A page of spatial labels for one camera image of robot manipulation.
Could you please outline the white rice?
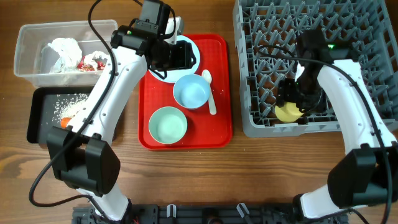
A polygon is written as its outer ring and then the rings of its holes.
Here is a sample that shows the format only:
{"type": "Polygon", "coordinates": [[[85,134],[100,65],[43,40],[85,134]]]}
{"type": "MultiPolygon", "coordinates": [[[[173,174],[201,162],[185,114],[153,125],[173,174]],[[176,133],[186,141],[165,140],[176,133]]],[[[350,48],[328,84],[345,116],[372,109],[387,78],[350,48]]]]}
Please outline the white rice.
{"type": "Polygon", "coordinates": [[[86,93],[57,94],[53,104],[55,110],[52,121],[74,117],[80,111],[88,96],[89,94],[86,93]]]}

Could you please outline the red snack wrapper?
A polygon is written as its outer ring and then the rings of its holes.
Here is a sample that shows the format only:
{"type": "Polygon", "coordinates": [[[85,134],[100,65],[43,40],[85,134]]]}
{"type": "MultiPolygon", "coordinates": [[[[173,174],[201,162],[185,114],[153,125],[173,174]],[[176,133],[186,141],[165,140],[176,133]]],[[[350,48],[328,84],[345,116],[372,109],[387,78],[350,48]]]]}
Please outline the red snack wrapper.
{"type": "Polygon", "coordinates": [[[81,72],[94,72],[98,70],[104,70],[105,64],[100,59],[95,59],[93,57],[89,57],[88,55],[84,56],[80,63],[77,65],[77,69],[81,72]]]}

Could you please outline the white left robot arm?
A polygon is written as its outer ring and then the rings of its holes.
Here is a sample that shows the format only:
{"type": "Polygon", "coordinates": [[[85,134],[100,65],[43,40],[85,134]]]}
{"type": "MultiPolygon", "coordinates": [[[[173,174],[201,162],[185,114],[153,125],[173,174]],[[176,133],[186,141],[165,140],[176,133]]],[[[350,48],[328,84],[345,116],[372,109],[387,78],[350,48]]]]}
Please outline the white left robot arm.
{"type": "Polygon", "coordinates": [[[191,48],[176,40],[183,25],[168,4],[145,1],[141,8],[139,17],[104,43],[109,59],[82,109],[65,128],[52,127],[47,136],[45,169],[90,201],[96,223],[136,219],[117,184],[121,163],[111,149],[131,92],[148,70],[165,79],[169,71],[190,68],[195,61],[191,48]]]}

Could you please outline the mint green bowl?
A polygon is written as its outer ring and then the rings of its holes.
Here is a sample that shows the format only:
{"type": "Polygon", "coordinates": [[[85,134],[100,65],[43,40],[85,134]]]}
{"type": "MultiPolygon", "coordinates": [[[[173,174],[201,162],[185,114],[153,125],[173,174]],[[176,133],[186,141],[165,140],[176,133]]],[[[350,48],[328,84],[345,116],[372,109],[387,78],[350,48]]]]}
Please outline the mint green bowl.
{"type": "Polygon", "coordinates": [[[187,118],[178,109],[165,106],[150,117],[148,128],[152,138],[161,144],[174,144],[187,132],[187,118]]]}

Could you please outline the light blue bowl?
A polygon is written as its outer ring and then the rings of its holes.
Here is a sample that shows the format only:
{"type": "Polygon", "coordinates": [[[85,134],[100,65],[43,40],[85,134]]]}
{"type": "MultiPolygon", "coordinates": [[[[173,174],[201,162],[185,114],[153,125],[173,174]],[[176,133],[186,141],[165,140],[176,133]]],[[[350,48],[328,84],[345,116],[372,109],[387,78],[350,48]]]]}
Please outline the light blue bowl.
{"type": "Polygon", "coordinates": [[[185,75],[175,82],[173,96],[175,101],[183,108],[195,110],[208,101],[210,85],[200,75],[185,75]]]}

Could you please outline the large white napkin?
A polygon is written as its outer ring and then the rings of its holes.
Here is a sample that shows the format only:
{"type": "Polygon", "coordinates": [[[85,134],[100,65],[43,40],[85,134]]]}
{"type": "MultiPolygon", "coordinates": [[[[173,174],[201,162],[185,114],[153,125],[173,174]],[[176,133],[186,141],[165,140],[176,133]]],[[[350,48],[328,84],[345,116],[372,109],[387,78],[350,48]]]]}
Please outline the large white napkin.
{"type": "Polygon", "coordinates": [[[73,38],[57,38],[47,44],[52,50],[58,53],[58,60],[51,67],[50,73],[74,72],[81,62],[83,52],[78,42],[73,38]]]}

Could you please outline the orange carrot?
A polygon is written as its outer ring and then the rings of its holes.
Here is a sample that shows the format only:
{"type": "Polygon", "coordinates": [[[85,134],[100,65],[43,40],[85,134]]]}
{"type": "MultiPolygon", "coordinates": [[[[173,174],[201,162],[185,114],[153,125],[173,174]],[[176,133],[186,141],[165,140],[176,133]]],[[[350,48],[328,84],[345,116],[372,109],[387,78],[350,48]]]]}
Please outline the orange carrot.
{"type": "Polygon", "coordinates": [[[69,124],[69,122],[70,122],[71,120],[72,120],[71,117],[62,118],[62,119],[60,120],[60,125],[61,125],[61,127],[62,127],[63,129],[65,129],[65,128],[68,126],[68,124],[69,124]]]}

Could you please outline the small twisted white napkin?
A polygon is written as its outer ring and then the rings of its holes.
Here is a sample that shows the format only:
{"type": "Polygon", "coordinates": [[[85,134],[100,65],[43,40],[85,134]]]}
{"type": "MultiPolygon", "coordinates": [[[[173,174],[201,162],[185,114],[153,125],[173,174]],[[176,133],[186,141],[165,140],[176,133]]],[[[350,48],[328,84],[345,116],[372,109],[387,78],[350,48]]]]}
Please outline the small twisted white napkin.
{"type": "Polygon", "coordinates": [[[107,61],[109,59],[109,55],[102,51],[94,51],[91,54],[88,54],[84,57],[83,63],[86,65],[90,65],[95,70],[98,69],[98,62],[107,61]]]}

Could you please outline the yellow plastic cup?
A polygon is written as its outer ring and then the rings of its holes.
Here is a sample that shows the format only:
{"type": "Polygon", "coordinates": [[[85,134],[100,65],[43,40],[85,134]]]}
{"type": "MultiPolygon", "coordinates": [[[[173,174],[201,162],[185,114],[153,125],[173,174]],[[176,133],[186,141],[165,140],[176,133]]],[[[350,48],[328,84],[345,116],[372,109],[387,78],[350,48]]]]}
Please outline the yellow plastic cup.
{"type": "Polygon", "coordinates": [[[284,123],[293,123],[303,116],[295,103],[286,102],[284,106],[275,107],[275,115],[284,123]]]}

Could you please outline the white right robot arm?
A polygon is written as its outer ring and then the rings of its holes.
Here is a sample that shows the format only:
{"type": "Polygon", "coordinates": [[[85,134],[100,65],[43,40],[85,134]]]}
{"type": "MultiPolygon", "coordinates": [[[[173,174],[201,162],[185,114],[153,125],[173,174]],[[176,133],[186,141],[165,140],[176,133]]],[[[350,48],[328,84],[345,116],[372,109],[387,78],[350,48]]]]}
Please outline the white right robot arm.
{"type": "Polygon", "coordinates": [[[370,97],[355,51],[328,43],[320,30],[305,30],[296,51],[284,50],[282,58],[297,65],[295,77],[279,83],[277,118],[294,122],[328,98],[345,143],[345,157],[326,185],[294,198],[293,221],[316,222],[383,204],[386,223],[397,202],[397,139],[370,97]]]}

